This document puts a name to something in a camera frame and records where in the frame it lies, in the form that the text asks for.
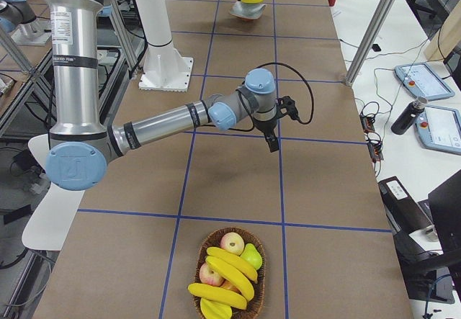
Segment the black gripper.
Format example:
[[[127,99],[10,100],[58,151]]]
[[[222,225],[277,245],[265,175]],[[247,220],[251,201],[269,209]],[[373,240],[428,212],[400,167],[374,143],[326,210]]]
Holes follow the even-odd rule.
[[[254,126],[257,130],[262,132],[265,136],[265,140],[269,146],[271,153],[279,150],[279,140],[275,135],[275,128],[278,120],[282,119],[284,115],[281,112],[255,112],[252,115]]]

